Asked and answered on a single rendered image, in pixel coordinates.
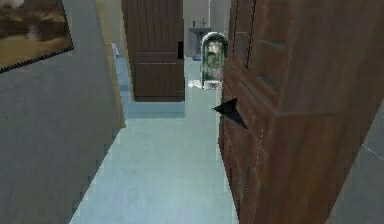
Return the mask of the glass dome with green plant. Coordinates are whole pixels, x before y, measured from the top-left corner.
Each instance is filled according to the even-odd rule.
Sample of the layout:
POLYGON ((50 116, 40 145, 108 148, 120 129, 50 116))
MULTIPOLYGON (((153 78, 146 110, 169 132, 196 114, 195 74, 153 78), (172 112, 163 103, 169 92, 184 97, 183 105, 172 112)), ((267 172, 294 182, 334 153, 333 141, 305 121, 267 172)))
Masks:
POLYGON ((227 58, 228 41, 219 32, 208 32, 201 44, 201 84, 204 90, 220 89, 227 58))

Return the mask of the dark brown wooden room door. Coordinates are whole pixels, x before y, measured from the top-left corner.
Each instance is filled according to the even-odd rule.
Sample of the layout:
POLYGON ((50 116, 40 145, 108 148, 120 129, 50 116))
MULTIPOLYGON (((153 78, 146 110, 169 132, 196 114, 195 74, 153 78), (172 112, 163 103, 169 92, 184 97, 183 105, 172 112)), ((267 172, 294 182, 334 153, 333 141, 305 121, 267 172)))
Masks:
POLYGON ((121 0, 133 99, 185 100, 183 0, 121 0))

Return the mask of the grey pedestal sink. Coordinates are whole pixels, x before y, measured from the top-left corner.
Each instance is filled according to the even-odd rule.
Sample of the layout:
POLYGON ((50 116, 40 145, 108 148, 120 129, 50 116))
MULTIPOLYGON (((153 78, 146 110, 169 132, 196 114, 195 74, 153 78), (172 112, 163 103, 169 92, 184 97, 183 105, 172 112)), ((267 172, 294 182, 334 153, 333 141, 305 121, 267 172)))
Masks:
POLYGON ((196 45, 195 45, 196 53, 192 57, 192 59, 194 61, 200 61, 201 60, 201 43, 202 43, 202 39, 203 39, 203 37, 207 33, 209 33, 211 31, 211 28, 210 27, 206 27, 205 24, 206 24, 205 19, 202 19, 202 26, 201 27, 197 27, 196 26, 196 21, 193 20, 192 21, 192 26, 189 28, 189 31, 196 35, 196 45))

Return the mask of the brown framed wall picture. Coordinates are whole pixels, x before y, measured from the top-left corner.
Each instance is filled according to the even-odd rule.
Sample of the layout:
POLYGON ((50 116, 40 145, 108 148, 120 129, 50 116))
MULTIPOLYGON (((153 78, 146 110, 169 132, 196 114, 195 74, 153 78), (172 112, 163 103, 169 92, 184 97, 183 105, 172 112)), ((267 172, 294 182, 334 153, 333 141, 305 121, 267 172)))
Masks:
POLYGON ((63 0, 0 0, 0 74, 73 49, 63 0))

